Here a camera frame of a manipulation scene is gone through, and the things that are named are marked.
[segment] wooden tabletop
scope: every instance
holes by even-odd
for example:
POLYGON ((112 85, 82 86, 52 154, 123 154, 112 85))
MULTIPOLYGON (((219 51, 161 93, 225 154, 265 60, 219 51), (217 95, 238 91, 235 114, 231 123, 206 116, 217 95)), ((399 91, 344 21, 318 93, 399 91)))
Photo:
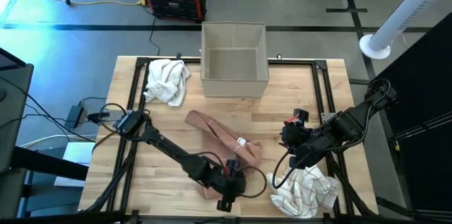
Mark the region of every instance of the wooden tabletop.
MULTIPOLYGON (((107 102, 126 106, 136 58, 118 57, 107 102)), ((345 63, 342 59, 326 61, 336 111, 345 110, 354 105, 345 63)), ((192 75, 187 81, 186 97, 181 107, 168 107, 154 100, 147 103, 145 108, 151 111, 153 125, 189 153, 201 150, 201 131, 184 122, 190 110, 204 112, 224 123, 243 138, 261 142, 263 162, 259 168, 265 173, 273 172, 277 161, 286 151, 278 145, 279 133, 283 127, 283 120, 292 116, 294 108, 302 108, 310 113, 307 127, 315 128, 319 125, 314 83, 308 66, 270 65, 270 80, 262 98, 205 98, 199 65, 189 64, 187 67, 192 75)), ((328 110, 321 73, 319 76, 325 110, 328 110)), ((134 108, 138 105, 138 98, 137 95, 134 108)), ((107 134, 108 131, 101 127, 98 138, 107 134)), ((119 137, 115 136, 95 149, 81 197, 80 209, 93 204, 110 182, 118 145, 119 137)), ((280 172, 287 167, 288 159, 286 158, 285 163, 281 165, 280 172)), ((374 190, 362 145, 345 151, 345 162, 350 183, 368 207, 377 212, 374 190)), ((322 160, 318 166, 324 175, 327 175, 325 161, 322 160)), ((246 182, 245 193, 248 195, 259 192, 263 186, 262 176, 257 172, 249 175, 246 182)), ((272 194, 270 185, 255 199, 239 197, 233 204, 231 213, 217 211, 217 200, 203 199, 196 191, 196 185, 197 183, 189 179, 173 159, 153 146, 139 143, 127 212, 139 210, 140 215, 149 216, 284 217, 270 202, 272 194)), ((114 209, 119 209, 122 186, 121 182, 118 186, 114 209)), ((345 213, 342 192, 339 199, 341 211, 345 213)), ((325 211, 327 210, 319 211, 318 216, 321 217, 325 211)))

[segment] white towel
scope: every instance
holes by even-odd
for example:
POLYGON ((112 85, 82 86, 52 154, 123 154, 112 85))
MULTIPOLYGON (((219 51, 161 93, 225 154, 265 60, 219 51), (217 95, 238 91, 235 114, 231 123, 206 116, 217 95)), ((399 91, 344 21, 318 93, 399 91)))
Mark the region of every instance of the white towel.
MULTIPOLYGON (((282 177, 290 170, 286 169, 282 177)), ((273 174, 267 174, 267 181, 272 183, 273 174)), ((318 207, 332 209, 339 193, 339 182, 332 177, 324 177, 320 169, 314 165, 304 170, 295 170, 290 178, 279 188, 273 188, 270 199, 276 208, 291 218, 313 218, 318 207)))
POLYGON ((186 80, 190 71, 184 61, 158 59, 149 64, 148 84, 146 85, 146 102, 155 98, 167 103, 170 107, 182 105, 186 92, 186 80))

